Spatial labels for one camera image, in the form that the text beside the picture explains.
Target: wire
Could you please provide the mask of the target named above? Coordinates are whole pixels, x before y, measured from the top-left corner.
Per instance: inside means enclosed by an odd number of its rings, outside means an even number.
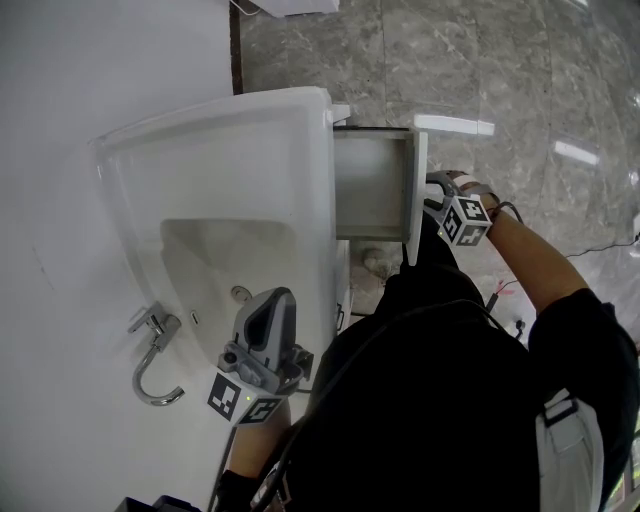
[[[517,283],[517,282],[518,282],[518,280],[517,280],[517,279],[514,279],[513,281],[509,281],[508,283],[503,284],[503,285],[498,289],[498,291],[496,291],[496,295],[497,295],[498,293],[500,293],[502,290],[504,290],[504,289],[505,289],[507,286],[509,286],[510,284]]]
[[[578,256],[584,256],[585,254],[588,254],[590,252],[603,252],[606,251],[607,249],[611,249],[613,247],[631,247],[632,245],[635,245],[636,243],[638,243],[638,240],[640,240],[640,234],[636,235],[636,237],[634,238],[633,242],[629,242],[628,244],[611,244],[611,245],[607,245],[606,247],[594,247],[591,249],[585,249],[582,252],[579,252],[578,254],[563,254],[563,256],[565,258],[577,258]],[[502,285],[497,292],[495,292],[496,294],[500,293],[502,290],[504,290],[507,286],[509,286],[510,284],[513,283],[517,283],[518,280],[514,279],[513,281],[509,281],[508,283]]]
[[[242,7],[240,7],[237,3],[235,3],[233,0],[229,0],[229,2],[231,2],[233,5],[235,5],[235,6],[238,8],[238,10],[239,10],[242,14],[244,14],[245,16],[255,16],[256,14],[258,14],[258,13],[262,10],[262,9],[260,9],[260,8],[258,7],[258,10],[257,10],[256,12],[247,12],[247,11],[245,11]]]
[[[630,242],[628,244],[611,244],[611,245],[607,245],[606,247],[601,247],[599,249],[587,249],[585,251],[579,252],[578,254],[567,254],[564,255],[565,258],[577,258],[578,256],[582,256],[583,254],[587,254],[588,252],[602,252],[602,251],[606,251],[607,249],[611,249],[612,247],[631,247],[632,245],[635,245],[636,242],[638,241],[638,239],[640,239],[640,234],[636,235],[636,237],[634,238],[633,242]]]
[[[322,393],[318,396],[318,399],[316,400],[315,404],[313,405],[313,409],[308,414],[303,416],[302,419],[297,423],[298,427],[296,428],[295,432],[292,434],[291,438],[287,442],[287,445],[285,446],[284,450],[282,451],[282,455],[280,456],[280,460],[278,462],[278,468],[276,469],[276,472],[275,472],[275,474],[273,476],[273,479],[269,483],[269,486],[264,491],[264,493],[263,493],[262,497],[260,498],[260,500],[258,501],[258,503],[256,503],[256,506],[251,509],[251,512],[263,512],[267,508],[267,506],[271,503],[271,500],[273,499],[273,497],[274,497],[274,495],[276,493],[276,489],[280,485],[280,482],[282,481],[282,477],[284,476],[284,472],[285,472],[285,470],[287,468],[287,465],[288,465],[288,462],[289,462],[289,460],[288,460],[289,453],[291,452],[291,448],[292,448],[293,444],[295,443],[296,439],[298,438],[298,435],[300,435],[300,432],[304,429],[304,426],[307,423],[307,421],[309,421],[309,418],[313,417],[313,414],[318,409],[318,406],[322,403],[323,400],[325,400],[327,398],[327,396],[333,390],[333,388],[335,388],[336,385],[338,384],[338,382],[340,382],[340,379],[342,379],[342,376],[345,374],[345,372],[349,369],[349,367],[353,364],[353,362],[360,356],[360,354],[362,354],[364,349],[366,349],[371,344],[371,342],[373,340],[379,338],[385,331],[387,331],[389,329],[389,327],[395,325],[396,323],[400,322],[401,320],[405,320],[406,318],[409,318],[409,317],[414,316],[414,315],[419,315],[419,314],[425,313],[427,311],[443,308],[443,307],[446,307],[446,306],[452,306],[452,305],[456,305],[456,304],[463,304],[463,303],[471,304],[475,308],[479,309],[480,312],[484,316],[486,316],[489,320],[491,320],[493,322],[493,324],[500,331],[502,331],[503,333],[508,335],[508,333],[507,333],[507,331],[505,331],[504,327],[502,327],[498,323],[498,321],[495,318],[493,318],[491,316],[491,314],[488,313],[487,310],[483,306],[481,306],[480,304],[478,304],[476,302],[468,300],[468,299],[458,299],[458,300],[454,300],[454,301],[451,301],[451,302],[446,302],[444,304],[432,304],[430,306],[422,306],[422,307],[419,307],[419,308],[412,309],[410,311],[406,311],[404,313],[400,313],[399,315],[393,317],[389,322],[387,322],[386,324],[382,325],[376,332],[374,332],[371,337],[367,338],[363,343],[360,344],[360,346],[353,353],[353,355],[345,362],[344,365],[342,365],[340,367],[340,369],[336,372],[336,374],[332,377],[332,379],[324,387],[324,389],[322,390]]]

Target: fiducial marker cube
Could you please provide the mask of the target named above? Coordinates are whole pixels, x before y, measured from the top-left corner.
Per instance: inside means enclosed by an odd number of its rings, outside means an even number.
[[[450,245],[472,247],[478,245],[490,227],[489,215],[479,196],[455,196],[451,199],[439,233]]]
[[[214,368],[215,377],[207,404],[232,427],[264,423],[287,398],[247,384],[236,372],[225,373]]]

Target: faucet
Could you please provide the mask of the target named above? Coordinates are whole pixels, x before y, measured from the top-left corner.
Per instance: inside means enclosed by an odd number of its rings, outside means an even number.
[[[165,349],[182,324],[175,316],[168,315],[158,302],[146,310],[142,316],[131,327],[129,327],[127,332],[136,332],[145,324],[153,333],[152,337],[149,339],[149,345],[151,348],[133,372],[133,391],[136,396],[146,404],[158,407],[171,405],[172,403],[177,402],[180,397],[184,395],[184,390],[178,386],[166,395],[152,396],[142,389],[142,376],[156,357],[156,354]]]

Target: sink basin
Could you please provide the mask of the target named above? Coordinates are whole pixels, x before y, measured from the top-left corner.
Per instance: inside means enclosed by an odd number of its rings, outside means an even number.
[[[217,363],[242,303],[232,290],[252,295],[286,286],[297,299],[298,343],[313,340],[313,295],[300,272],[295,232],[286,224],[250,220],[166,220],[162,223],[162,259],[189,328],[207,355]]]
[[[135,281],[148,305],[158,301],[178,316],[179,338],[197,341],[213,364],[240,307],[231,289],[257,295],[286,286],[297,301],[298,343],[322,354],[336,311],[325,90],[234,96],[92,144],[99,187]]]

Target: backpack strap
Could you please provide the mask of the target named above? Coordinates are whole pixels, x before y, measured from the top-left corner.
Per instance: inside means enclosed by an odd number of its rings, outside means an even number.
[[[562,389],[536,417],[542,512],[598,512],[604,448],[593,408]]]

